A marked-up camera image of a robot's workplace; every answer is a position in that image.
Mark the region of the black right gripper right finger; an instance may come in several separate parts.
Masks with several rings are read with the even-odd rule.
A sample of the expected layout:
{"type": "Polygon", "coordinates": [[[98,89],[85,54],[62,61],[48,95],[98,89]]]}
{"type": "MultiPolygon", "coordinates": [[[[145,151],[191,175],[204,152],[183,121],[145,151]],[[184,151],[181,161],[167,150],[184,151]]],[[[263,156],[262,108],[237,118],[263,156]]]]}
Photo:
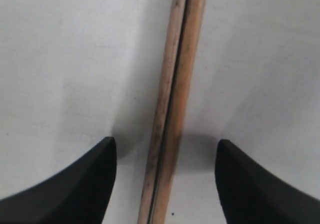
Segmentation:
{"type": "Polygon", "coordinates": [[[320,201],[284,182],[227,139],[217,145],[215,184],[228,224],[318,224],[320,201]]]}

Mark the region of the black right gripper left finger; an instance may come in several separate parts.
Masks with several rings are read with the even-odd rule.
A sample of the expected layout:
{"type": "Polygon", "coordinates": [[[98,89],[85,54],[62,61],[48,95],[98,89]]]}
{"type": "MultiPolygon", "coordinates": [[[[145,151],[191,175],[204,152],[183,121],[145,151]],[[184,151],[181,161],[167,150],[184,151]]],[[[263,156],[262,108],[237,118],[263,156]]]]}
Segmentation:
{"type": "Polygon", "coordinates": [[[2,224],[101,224],[117,174],[117,147],[105,137],[47,180],[0,201],[2,224]]]}

